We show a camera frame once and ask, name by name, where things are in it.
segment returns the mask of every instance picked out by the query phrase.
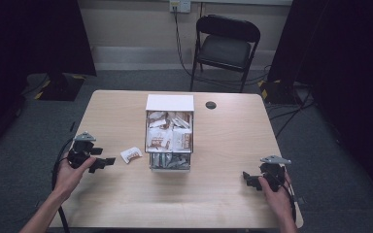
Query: gray carpet floor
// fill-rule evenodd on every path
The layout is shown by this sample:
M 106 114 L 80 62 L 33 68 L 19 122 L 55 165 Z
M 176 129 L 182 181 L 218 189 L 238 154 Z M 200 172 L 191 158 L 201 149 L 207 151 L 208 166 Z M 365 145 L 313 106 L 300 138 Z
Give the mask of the gray carpet floor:
M 244 92 L 259 93 L 255 78 L 263 75 L 264 71 L 251 71 L 251 81 Z M 234 74 L 213 70 L 205 71 L 204 76 L 229 80 Z M 30 86 L 26 90 L 37 86 L 44 77 L 29 76 Z M 189 77 L 183 70 L 98 71 L 97 77 L 86 79 L 74 102 L 35 100 L 39 88 L 26 94 L 20 116 L 0 138 L 0 232 L 19 231 L 36 211 L 37 203 L 51 192 L 53 163 L 61 146 L 75 135 L 93 91 L 188 91 L 188 88 Z M 194 91 L 237 92 L 203 82 L 196 82 Z M 298 91 L 300 96 L 307 96 L 306 89 Z M 296 108 L 266 104 L 270 117 Z M 289 117 L 274 118 L 271 124 L 275 133 L 285 127 L 277 141 L 283 157 L 293 162 L 288 171 L 304 217 L 300 232 L 373 232 L 373 183 L 337 143 L 331 123 L 315 105 L 300 111 L 286 125 Z M 70 131 L 73 122 L 75 127 Z M 62 229 L 49 232 L 62 232 Z M 78 228 L 72 232 L 110 231 Z

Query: white packet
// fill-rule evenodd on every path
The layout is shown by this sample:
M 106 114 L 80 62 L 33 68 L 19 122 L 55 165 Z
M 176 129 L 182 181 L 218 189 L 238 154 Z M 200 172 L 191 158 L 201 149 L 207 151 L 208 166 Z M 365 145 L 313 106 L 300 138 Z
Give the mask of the white packet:
M 142 153 L 138 148 L 131 148 L 129 150 L 122 151 L 120 156 L 122 156 L 125 163 L 129 163 L 133 158 L 142 157 Z

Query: chair leg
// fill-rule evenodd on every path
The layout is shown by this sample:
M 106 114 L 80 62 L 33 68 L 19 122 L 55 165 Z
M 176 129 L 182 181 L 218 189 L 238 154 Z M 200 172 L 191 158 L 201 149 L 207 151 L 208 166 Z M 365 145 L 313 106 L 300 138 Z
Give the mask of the chair leg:
M 240 93 L 242 93 L 242 91 L 244 90 L 244 85 L 245 85 L 245 82 L 247 81 L 248 72 L 249 72 L 249 70 L 246 70 L 246 71 L 244 71 L 244 74 L 242 75 L 241 88 L 239 89 Z
M 195 77 L 195 70 L 196 70 L 196 61 L 195 61 L 195 59 L 193 59 L 192 75 L 190 76 L 189 91 L 192 91 L 192 88 L 193 88 L 193 79 Z

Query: black equipment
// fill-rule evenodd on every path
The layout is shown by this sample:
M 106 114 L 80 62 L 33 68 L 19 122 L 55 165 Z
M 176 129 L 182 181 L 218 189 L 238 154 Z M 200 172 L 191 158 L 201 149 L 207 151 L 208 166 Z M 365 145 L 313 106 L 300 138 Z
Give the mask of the black equipment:
M 75 138 L 73 147 L 69 150 L 68 161 L 73 168 L 79 168 L 91 155 L 99 155 L 102 149 L 94 148 L 95 138 L 87 132 L 78 135 Z M 104 169 L 105 166 L 114 165 L 115 158 L 96 158 L 96 161 L 89 167 L 89 173 L 95 173 L 96 169 Z
M 261 161 L 263 163 L 259 168 L 261 170 L 262 177 L 268 181 L 271 190 L 274 192 L 277 192 L 280 187 L 286 191 L 292 208 L 292 218 L 293 221 L 296 221 L 296 210 L 293 194 L 292 192 L 289 192 L 288 188 L 285 187 L 285 182 L 287 181 L 286 167 L 280 166 L 280 163 L 291 164 L 291 161 L 274 155 L 261 158 Z M 247 186 L 255 187 L 258 191 L 262 190 L 262 186 L 258 180 L 260 176 L 251 176 L 250 174 L 243 172 L 243 177 L 244 180 L 247 181 Z

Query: baseboard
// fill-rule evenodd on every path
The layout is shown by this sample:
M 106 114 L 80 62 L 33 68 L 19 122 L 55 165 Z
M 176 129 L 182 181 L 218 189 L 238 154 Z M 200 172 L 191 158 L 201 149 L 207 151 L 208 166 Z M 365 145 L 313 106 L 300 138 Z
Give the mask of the baseboard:
M 183 69 L 176 49 L 91 47 L 96 70 L 172 70 Z M 274 50 L 256 50 L 252 70 L 263 70 L 272 63 Z M 182 49 L 186 69 L 192 69 L 192 49 Z

